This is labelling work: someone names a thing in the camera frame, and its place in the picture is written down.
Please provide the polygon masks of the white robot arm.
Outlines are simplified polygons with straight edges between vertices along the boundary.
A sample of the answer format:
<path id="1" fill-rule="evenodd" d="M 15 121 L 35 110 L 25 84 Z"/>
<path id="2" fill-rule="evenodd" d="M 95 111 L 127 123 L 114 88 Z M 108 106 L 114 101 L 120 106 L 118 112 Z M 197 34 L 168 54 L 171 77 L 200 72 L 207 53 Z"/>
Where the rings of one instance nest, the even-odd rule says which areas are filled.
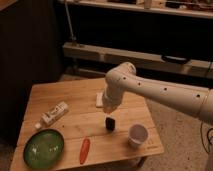
<path id="1" fill-rule="evenodd" d="M 131 92 L 213 125 L 213 89 L 138 77 L 130 62 L 109 70 L 105 81 L 102 101 L 107 113 L 122 103 L 125 92 Z"/>

